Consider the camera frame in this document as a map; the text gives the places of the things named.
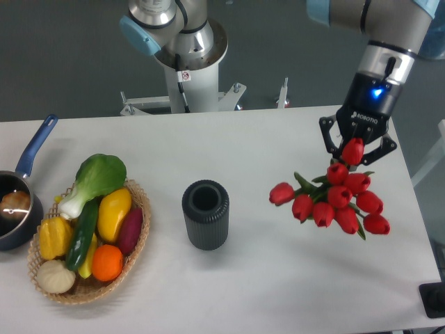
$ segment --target bok choy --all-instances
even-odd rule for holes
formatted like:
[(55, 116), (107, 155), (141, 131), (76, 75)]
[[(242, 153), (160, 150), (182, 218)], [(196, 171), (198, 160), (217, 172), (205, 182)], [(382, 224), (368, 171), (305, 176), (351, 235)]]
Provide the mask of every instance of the bok choy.
[(124, 186), (127, 168), (114, 155), (94, 154), (86, 159), (76, 174), (74, 188), (58, 204), (65, 219), (79, 217), (83, 206), (97, 196), (106, 196)]

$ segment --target tulip bouquet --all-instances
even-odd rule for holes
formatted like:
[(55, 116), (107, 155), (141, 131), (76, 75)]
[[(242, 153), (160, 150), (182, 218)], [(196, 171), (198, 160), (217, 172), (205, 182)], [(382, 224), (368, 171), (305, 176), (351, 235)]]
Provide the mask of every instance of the tulip bouquet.
[(295, 172), (300, 188), (294, 190), (286, 182), (277, 184), (270, 191), (270, 202), (280, 206), (293, 200), (293, 216), (301, 223), (310, 219), (318, 227), (327, 228), (335, 220), (344, 232), (357, 233), (363, 240), (366, 240), (364, 229), (373, 234), (389, 234), (389, 222), (381, 216), (383, 202), (368, 190), (369, 175), (373, 172), (349, 172), (350, 166), (360, 163), (363, 154), (363, 140), (353, 138), (343, 149), (344, 163), (331, 164), (326, 174), (316, 177), (312, 183)]

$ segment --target orange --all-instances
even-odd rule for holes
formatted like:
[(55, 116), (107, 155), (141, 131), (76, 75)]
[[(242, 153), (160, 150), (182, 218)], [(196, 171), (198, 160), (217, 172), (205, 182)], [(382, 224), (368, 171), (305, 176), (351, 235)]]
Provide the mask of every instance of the orange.
[(122, 252), (118, 247), (100, 246), (92, 257), (92, 275), (102, 282), (114, 280), (122, 272), (123, 262)]

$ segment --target wicker basket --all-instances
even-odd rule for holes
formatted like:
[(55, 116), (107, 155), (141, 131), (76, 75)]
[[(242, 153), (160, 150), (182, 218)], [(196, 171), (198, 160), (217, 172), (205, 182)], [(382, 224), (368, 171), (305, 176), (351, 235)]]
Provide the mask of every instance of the wicker basket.
[[(147, 194), (143, 191), (143, 189), (139, 187), (138, 184), (135, 183), (134, 180), (127, 180), (124, 186), (130, 191), (131, 198), (133, 200), (133, 206), (140, 207), (143, 210), (143, 226), (135, 249), (129, 256), (124, 257), (124, 266), (122, 269), (122, 273), (115, 280), (107, 283), (99, 282), (92, 275), (85, 280), (81, 278), (80, 275), (77, 273), (76, 282), (74, 283), (73, 288), (70, 289), (68, 292), (64, 294), (47, 293), (39, 286), (36, 280), (37, 271), (39, 267), (45, 262), (45, 260), (42, 259), (42, 257), (40, 256), (40, 226), (38, 226), (37, 233), (34, 234), (34, 237), (31, 240), (31, 244), (28, 249), (28, 275), (31, 278), (31, 282), (35, 285), (36, 290), (40, 291), (47, 298), (53, 301), (57, 301), (58, 303), (62, 303), (65, 305), (76, 305), (89, 303), (103, 296), (106, 296), (124, 280), (128, 272), (134, 265), (134, 262), (138, 258), (140, 251), (145, 245), (145, 240), (147, 239), (150, 226), (150, 204)], [(68, 188), (66, 193), (62, 194), (62, 197), (65, 197), (67, 194), (69, 194), (71, 190), (72, 188)], [(57, 203), (54, 203), (53, 207), (49, 210), (49, 213), (46, 214), (45, 218), (58, 216), (59, 213), (57, 209), (58, 205)]]

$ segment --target purple sweet potato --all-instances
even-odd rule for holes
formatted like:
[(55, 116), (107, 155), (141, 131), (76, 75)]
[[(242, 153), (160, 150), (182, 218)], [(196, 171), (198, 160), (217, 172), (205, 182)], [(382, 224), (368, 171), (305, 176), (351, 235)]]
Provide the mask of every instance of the purple sweet potato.
[(143, 212), (142, 209), (137, 207), (131, 210), (120, 228), (117, 247), (122, 254), (128, 255), (136, 247), (138, 243), (140, 231), (142, 230)]

